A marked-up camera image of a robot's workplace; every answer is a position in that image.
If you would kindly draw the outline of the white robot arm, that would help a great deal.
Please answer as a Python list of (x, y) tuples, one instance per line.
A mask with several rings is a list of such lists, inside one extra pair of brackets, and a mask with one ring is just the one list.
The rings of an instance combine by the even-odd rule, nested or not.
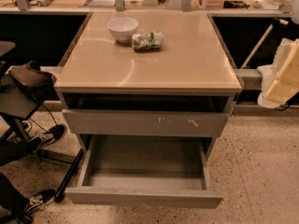
[[(270, 4), (289, 6), (292, 22), (299, 24), (299, 0), (266, 0)], [(299, 35), (284, 37), (269, 65), (260, 66), (262, 74), (258, 105), (278, 108), (287, 104), (299, 92)]]

